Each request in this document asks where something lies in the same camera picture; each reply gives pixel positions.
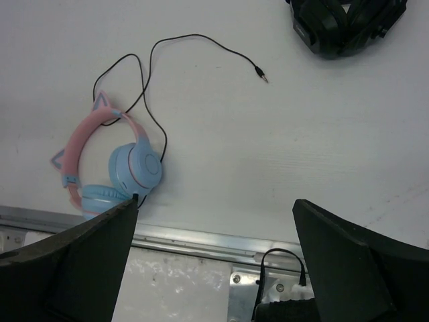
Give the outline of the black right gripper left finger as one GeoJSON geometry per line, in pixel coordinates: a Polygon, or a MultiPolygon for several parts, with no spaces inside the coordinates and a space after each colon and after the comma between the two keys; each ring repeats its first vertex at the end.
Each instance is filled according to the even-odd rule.
{"type": "Polygon", "coordinates": [[[111,321],[135,226],[137,198],[1,254],[2,321],[111,321]]]}

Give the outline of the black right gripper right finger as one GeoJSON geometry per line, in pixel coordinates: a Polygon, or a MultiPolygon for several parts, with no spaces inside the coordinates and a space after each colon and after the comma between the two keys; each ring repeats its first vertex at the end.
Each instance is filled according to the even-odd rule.
{"type": "Polygon", "coordinates": [[[428,320],[428,250],[304,199],[292,213],[322,321],[428,320]]]}

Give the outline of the pink blue cat-ear headphones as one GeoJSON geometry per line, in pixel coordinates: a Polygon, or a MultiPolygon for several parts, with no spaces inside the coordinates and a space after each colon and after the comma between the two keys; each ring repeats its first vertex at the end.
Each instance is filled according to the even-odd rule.
{"type": "Polygon", "coordinates": [[[161,181],[162,164],[150,144],[144,128],[125,112],[111,106],[107,94],[99,92],[90,114],[77,126],[64,148],[50,159],[61,174],[62,186],[70,195],[70,203],[85,219],[91,220],[134,195],[142,201],[161,181]],[[105,122],[112,119],[127,122],[135,142],[119,146],[109,157],[108,170],[113,186],[81,185],[79,162],[89,138],[105,122]]]}

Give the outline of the black headphones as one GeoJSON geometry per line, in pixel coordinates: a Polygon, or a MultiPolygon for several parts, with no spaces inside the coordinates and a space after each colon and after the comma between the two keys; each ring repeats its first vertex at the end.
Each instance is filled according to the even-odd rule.
{"type": "Polygon", "coordinates": [[[404,0],[288,1],[293,29],[310,51],[325,59],[352,56],[384,38],[407,9],[404,0]]]}

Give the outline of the aluminium table edge rail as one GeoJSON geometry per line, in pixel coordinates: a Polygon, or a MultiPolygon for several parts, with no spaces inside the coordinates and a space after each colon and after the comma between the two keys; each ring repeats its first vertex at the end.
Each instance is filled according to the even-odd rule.
{"type": "MultiPolygon", "coordinates": [[[[1,225],[4,226],[58,233],[81,223],[84,223],[84,218],[80,215],[1,206],[1,225]]],[[[144,223],[136,225],[133,245],[250,265],[257,265],[259,257],[273,248],[282,248],[296,255],[302,255],[300,246],[295,243],[175,229],[144,223]]]]}

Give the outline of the right metal mounting bracket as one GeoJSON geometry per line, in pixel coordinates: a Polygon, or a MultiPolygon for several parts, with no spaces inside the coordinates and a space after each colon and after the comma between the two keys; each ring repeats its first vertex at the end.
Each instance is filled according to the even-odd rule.
{"type": "MultiPolygon", "coordinates": [[[[267,268],[263,303],[311,299],[314,292],[309,280],[307,286],[298,285],[299,265],[292,268],[267,268]]],[[[227,321],[250,321],[259,288],[258,266],[235,264],[229,284],[227,321]]]]}

